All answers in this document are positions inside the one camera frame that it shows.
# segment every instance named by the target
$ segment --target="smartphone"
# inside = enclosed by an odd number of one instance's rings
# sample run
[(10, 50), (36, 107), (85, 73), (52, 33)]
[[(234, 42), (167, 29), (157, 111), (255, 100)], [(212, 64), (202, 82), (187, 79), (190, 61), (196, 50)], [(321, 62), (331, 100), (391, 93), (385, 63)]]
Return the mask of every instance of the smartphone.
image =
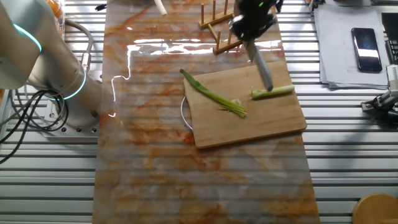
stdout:
[(380, 72), (382, 66), (374, 29), (353, 28), (351, 32), (359, 71)]

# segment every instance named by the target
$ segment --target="stack of papers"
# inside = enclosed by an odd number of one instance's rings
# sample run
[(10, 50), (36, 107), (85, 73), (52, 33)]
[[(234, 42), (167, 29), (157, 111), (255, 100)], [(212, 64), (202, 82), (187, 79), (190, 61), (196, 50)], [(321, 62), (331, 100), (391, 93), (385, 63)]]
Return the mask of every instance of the stack of papers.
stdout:
[[(320, 48), (320, 80), (330, 88), (387, 88), (389, 65), (381, 19), (372, 7), (320, 5), (314, 11)], [(352, 28), (372, 28), (383, 70), (366, 73), (358, 70)]]

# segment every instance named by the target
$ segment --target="wooden round object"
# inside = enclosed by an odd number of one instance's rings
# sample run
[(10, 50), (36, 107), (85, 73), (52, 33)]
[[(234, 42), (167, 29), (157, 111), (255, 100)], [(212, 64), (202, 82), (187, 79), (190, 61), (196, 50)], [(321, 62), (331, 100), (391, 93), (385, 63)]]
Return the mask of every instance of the wooden round object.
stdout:
[(398, 224), (398, 199), (387, 194), (372, 194), (354, 207), (353, 224)]

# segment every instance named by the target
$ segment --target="white paper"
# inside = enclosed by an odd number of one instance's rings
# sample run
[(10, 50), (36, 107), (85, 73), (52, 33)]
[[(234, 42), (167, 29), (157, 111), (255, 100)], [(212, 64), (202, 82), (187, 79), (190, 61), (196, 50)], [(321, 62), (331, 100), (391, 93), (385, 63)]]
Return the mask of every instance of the white paper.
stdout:
[(325, 0), (331, 6), (371, 6), (371, 0)]
[[(320, 42), (321, 81), (339, 83), (337, 86), (387, 85), (386, 66), (389, 65), (382, 24), (376, 10), (370, 7), (339, 7), (321, 5), (315, 11)], [(351, 30), (372, 28), (383, 66), (380, 73), (364, 73), (357, 68)]]

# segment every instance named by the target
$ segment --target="knife blade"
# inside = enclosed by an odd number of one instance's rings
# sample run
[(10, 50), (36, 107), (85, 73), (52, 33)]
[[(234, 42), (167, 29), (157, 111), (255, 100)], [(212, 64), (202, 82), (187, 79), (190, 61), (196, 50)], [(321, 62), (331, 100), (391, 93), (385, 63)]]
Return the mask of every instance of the knife blade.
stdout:
[(254, 44), (254, 40), (248, 42), (243, 42), (246, 52), (248, 53), (250, 61), (253, 63), (255, 61), (257, 69), (259, 70), (260, 77), (267, 91), (272, 91), (274, 84), (272, 82), (271, 73), (268, 69), (267, 63), (264, 60), (260, 50)]

